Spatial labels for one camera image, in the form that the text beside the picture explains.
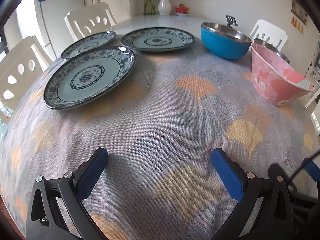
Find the fan pattern tablecloth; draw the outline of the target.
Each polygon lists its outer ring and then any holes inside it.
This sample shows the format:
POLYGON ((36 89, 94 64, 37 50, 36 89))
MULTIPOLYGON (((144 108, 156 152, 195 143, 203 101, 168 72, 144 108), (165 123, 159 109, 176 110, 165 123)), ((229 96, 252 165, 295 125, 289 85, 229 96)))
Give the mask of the fan pattern tablecloth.
POLYGON ((130 75, 99 99, 49 109, 55 61, 28 90, 1 141, 1 196, 25 231, 35 178, 62 177, 97 148, 110 161, 84 206, 109 239, 210 239, 236 205, 210 163, 220 147, 245 171, 292 174, 319 148, 299 100, 266 102, 251 82, 251 55, 223 60, 196 43, 137 54, 130 75))

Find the white chair near left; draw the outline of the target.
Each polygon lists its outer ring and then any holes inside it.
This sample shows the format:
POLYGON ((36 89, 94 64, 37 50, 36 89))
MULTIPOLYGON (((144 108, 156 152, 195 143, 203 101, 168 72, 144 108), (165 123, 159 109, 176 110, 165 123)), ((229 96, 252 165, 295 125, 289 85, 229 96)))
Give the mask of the white chair near left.
POLYGON ((1 61, 1 103, 15 110, 21 98, 48 68, 52 60, 41 47, 36 36, 28 36, 18 43, 1 61))

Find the red lidded pot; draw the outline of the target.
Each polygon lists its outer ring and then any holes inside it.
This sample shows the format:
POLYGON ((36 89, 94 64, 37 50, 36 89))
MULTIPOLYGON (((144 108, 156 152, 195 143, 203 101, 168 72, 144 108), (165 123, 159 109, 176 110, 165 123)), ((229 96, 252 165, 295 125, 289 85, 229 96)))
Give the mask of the red lidded pot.
POLYGON ((187 15, 189 14, 189 8, 184 4, 177 5, 175 6, 175 13, 178 15, 187 15))

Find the white chair far left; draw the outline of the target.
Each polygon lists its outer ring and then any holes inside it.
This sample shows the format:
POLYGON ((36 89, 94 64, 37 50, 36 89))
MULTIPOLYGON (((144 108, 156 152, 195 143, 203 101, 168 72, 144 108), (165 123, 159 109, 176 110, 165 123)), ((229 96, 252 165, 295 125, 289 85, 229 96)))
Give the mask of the white chair far left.
POLYGON ((107 3, 96 3, 76 9, 65 16, 67 28, 76 42, 87 36, 110 30, 117 24, 107 3))

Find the white chair far right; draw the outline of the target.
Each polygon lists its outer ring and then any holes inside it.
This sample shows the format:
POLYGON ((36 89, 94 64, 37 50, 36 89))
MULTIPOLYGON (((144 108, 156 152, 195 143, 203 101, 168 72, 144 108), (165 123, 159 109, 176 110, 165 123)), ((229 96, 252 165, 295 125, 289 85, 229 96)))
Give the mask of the white chair far right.
POLYGON ((255 38, 261 39, 279 51, 281 51, 288 38, 286 31, 262 19, 257 20, 249 37, 252 41, 255 38))

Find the white chair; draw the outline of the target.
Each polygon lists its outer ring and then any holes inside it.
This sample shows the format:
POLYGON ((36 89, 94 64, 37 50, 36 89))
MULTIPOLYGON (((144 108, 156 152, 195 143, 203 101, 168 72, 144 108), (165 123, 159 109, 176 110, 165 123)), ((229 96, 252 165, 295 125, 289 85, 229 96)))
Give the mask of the white chair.
POLYGON ((28 36, 18 43, 1 61, 1 103, 15 110, 21 98, 48 68, 52 60, 41 47, 36 36, 28 36))
POLYGON ((252 41, 255 38, 261 39, 279 51, 281 51, 288 38, 286 31, 262 19, 257 20, 249 37, 252 41))
POLYGON ((65 16, 67 28, 76 42, 87 36, 110 30, 117 24, 107 3, 96 3, 76 9, 65 16))

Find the framed picture lower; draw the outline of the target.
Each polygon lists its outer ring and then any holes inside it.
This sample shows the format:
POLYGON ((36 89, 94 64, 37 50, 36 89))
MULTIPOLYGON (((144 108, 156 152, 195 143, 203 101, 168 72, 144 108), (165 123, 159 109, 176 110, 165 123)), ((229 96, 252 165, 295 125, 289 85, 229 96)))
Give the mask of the framed picture lower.
POLYGON ((292 0, 292 8, 291 12, 298 17, 301 22, 306 25, 308 20, 308 13, 306 10, 302 7, 302 5, 298 2, 298 0, 292 0))

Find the magenta steel bowl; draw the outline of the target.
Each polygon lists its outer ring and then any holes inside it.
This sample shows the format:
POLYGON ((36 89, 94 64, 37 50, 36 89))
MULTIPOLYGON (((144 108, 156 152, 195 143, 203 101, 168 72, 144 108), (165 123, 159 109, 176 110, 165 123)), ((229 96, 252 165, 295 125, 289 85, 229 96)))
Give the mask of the magenta steel bowl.
POLYGON ((274 46, 272 46, 271 44, 269 44, 268 42, 266 41, 263 41, 259 38, 255 38, 253 40, 253 43, 256 43, 258 45, 261 45, 271 51, 273 51, 274 53, 276 53, 279 57, 281 57, 284 61, 286 61, 288 64, 290 64, 291 62, 289 61, 289 59, 283 54, 281 53, 278 49, 276 49, 274 46))

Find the pink cartoon bowl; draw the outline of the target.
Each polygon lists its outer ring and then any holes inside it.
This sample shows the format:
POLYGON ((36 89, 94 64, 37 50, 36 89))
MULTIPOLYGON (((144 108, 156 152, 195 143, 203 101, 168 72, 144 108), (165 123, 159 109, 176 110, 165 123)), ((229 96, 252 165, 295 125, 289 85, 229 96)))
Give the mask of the pink cartoon bowl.
POLYGON ((274 51, 253 43, 251 52, 252 84, 268 103, 282 106, 314 90, 313 84, 274 51))

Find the black phone stand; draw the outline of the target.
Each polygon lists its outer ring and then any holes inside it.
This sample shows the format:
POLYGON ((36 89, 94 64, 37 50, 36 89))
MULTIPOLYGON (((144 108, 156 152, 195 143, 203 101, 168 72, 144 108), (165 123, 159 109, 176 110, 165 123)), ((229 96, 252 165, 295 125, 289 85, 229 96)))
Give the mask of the black phone stand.
POLYGON ((232 25, 238 26, 236 19, 233 16, 226 15, 227 25, 231 27, 232 25))

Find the blue steel bowl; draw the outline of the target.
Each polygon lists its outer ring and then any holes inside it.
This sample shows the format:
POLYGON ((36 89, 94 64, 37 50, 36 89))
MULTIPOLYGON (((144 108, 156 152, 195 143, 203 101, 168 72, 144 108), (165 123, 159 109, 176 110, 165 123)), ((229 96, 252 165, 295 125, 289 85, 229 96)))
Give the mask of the blue steel bowl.
POLYGON ((212 22, 202 22, 201 39, 211 53, 228 60, 245 56, 252 43, 245 34, 227 25, 212 22))

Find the blue floral plate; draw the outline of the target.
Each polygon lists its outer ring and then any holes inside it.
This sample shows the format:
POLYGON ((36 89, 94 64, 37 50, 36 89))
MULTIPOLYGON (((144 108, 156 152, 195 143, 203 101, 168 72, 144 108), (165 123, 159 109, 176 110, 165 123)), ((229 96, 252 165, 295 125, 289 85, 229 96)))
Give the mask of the blue floral plate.
POLYGON ((136 56, 123 46, 99 47, 64 63, 49 79, 44 103, 67 110, 85 105, 117 87, 132 72, 136 56))

